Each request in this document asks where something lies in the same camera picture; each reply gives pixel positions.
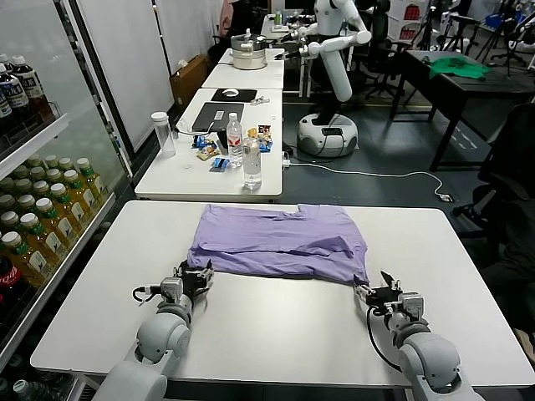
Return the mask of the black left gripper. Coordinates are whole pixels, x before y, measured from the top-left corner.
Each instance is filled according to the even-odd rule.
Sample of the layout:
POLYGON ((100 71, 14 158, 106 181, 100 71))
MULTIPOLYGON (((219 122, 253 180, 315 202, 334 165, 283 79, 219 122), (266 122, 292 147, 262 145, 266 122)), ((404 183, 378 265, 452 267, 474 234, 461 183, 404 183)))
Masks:
POLYGON ((211 281, 214 275, 214 269, 211 260, 201 271, 188 271, 187 261, 182 261, 178 266, 173 267, 173 277, 181 278, 183 284, 183 293, 188 297, 197 297, 207 292, 211 287, 211 281))

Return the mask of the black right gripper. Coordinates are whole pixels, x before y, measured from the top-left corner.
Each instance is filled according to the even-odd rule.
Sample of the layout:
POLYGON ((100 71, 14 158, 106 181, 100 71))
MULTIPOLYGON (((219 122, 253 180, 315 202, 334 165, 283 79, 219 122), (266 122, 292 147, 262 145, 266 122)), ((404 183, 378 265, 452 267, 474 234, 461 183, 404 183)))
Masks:
POLYGON ((368 285, 354 285, 354 299, 362 307, 372 307, 375 313, 387 313, 387 303, 397 302, 402 293, 400 280, 395 279, 388 272, 380 272, 387 287, 370 288, 368 285))

